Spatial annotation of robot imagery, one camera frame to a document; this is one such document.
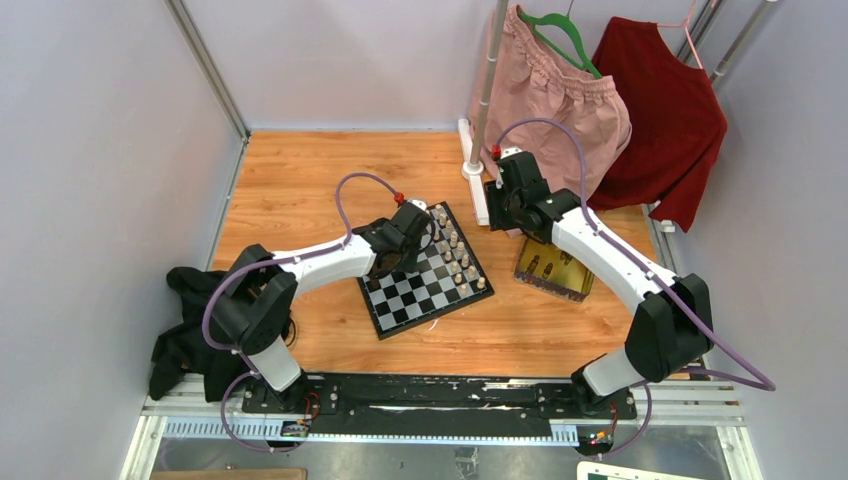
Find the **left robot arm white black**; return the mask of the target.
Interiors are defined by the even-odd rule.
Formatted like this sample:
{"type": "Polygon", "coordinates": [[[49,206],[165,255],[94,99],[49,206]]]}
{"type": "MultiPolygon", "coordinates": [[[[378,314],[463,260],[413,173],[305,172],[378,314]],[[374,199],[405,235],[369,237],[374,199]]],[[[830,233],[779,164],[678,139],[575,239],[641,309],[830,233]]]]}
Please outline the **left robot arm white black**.
{"type": "Polygon", "coordinates": [[[242,356],[251,376],[264,380],[268,400],[283,413],[306,400],[305,373],[283,338],[291,305],[299,296],[349,278],[381,279],[410,271],[433,230],[421,200],[406,200],[390,218],[350,231],[313,249],[273,254],[259,245],[246,250],[247,263],[232,268],[211,295],[202,320],[209,336],[216,323],[242,356]]]}

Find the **black white chess board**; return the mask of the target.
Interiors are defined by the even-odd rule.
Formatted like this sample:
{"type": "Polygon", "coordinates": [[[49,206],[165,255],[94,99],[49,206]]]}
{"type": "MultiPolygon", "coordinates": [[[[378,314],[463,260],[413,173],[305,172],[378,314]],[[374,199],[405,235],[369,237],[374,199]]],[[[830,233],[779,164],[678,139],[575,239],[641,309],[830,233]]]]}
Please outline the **black white chess board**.
{"type": "MultiPolygon", "coordinates": [[[[427,248],[429,240],[424,239],[424,243],[427,248]]],[[[493,295],[479,298],[477,301],[466,300],[449,305],[444,298],[433,300],[430,293],[435,291],[437,285],[427,287],[422,278],[421,260],[424,250],[418,256],[416,272],[411,274],[393,272],[381,279],[368,277],[358,279],[366,309],[380,340],[438,319],[495,294],[493,287],[493,295]]]]}

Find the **yellow transparent piece tray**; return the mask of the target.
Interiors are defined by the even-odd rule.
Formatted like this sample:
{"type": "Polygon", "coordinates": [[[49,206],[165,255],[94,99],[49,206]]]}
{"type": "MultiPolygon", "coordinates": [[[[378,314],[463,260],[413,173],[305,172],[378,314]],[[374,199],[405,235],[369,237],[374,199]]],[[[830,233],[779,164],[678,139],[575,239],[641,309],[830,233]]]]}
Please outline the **yellow transparent piece tray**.
{"type": "Polygon", "coordinates": [[[526,239],[513,278],[549,295],[582,303],[592,290],[595,276],[575,257],[556,246],[526,239]]]}

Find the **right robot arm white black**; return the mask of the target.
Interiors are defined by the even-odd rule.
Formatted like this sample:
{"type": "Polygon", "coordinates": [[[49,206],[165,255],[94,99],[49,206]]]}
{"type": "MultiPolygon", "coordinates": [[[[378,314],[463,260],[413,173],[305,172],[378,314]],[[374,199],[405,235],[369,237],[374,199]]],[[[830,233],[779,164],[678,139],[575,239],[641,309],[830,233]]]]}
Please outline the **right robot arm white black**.
{"type": "Polygon", "coordinates": [[[509,148],[495,165],[495,180],[484,185],[491,228],[519,229],[571,255],[633,315],[622,347],[572,374],[577,413],[596,417],[615,395],[643,381],[660,382],[712,349],[709,290],[700,277],[680,277],[650,262],[583,209],[577,194],[551,191],[531,153],[509,148]]]}

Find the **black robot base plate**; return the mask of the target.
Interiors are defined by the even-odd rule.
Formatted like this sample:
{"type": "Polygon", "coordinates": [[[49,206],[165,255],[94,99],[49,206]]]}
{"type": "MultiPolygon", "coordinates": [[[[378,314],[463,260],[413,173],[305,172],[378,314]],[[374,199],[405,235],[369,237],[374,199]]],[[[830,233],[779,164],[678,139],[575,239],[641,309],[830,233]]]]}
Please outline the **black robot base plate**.
{"type": "Polygon", "coordinates": [[[304,415],[310,438],[544,445],[607,452],[637,416],[629,390],[590,401],[568,380],[312,373],[294,393],[251,380],[245,414],[304,415]]]}

